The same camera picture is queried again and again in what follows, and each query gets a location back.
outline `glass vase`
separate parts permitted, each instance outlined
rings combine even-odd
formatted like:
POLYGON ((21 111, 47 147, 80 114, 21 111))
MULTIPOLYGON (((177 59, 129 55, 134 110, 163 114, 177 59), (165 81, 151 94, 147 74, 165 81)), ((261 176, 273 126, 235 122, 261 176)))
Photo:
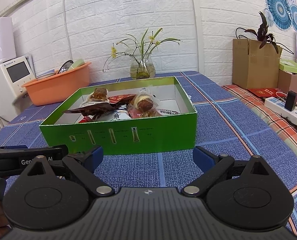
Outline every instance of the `glass vase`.
POLYGON ((151 53, 131 56, 130 76, 132 79, 155 77, 155 67, 151 53))

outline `green box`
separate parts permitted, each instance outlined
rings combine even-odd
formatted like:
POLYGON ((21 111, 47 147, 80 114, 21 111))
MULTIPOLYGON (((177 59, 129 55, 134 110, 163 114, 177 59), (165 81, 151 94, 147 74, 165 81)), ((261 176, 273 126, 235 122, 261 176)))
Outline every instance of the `green box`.
POLYGON ((280 70, 297 74, 297 63, 289 59, 280 59, 280 70))
POLYGON ((195 146, 197 112, 176 77, 161 77, 85 87, 77 90, 40 125, 49 144, 66 144, 70 153, 101 145, 105 155, 155 153, 192 149, 195 146), (75 123, 81 114, 63 114, 86 100, 95 88, 105 87, 108 96, 136 94, 150 87, 160 108, 180 114, 105 122, 75 123))

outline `metal lid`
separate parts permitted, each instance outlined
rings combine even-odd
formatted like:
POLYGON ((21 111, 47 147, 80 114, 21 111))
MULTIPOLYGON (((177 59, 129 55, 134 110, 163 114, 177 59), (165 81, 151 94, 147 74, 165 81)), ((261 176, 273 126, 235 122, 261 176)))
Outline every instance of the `metal lid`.
POLYGON ((73 62, 72 60, 68 60, 68 61, 66 61, 66 62, 61 66, 61 68, 59 69, 59 71, 58 71, 57 73, 60 74, 60 73, 63 73, 63 72, 65 72, 65 71, 67 71, 73 63, 74 63, 74 62, 73 62))

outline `black charger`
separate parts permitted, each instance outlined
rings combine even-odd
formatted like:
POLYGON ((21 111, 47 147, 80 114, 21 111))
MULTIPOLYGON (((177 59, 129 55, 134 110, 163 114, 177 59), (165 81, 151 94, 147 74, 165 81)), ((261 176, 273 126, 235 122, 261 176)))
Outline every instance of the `black charger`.
POLYGON ((294 91, 289 91, 287 93, 287 99, 286 99, 284 108, 292 112, 295 109, 296 102, 297 102, 297 93, 295 93, 294 91))

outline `orange plastic basin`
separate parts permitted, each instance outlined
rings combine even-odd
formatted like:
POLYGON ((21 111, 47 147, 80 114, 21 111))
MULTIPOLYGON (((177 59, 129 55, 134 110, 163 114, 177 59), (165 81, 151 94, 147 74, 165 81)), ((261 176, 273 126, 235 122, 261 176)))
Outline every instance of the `orange plastic basin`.
POLYGON ((29 97, 36 106, 53 104, 68 99, 79 88, 90 84, 89 65, 56 74, 40 80, 33 79, 22 85, 27 90, 29 97))

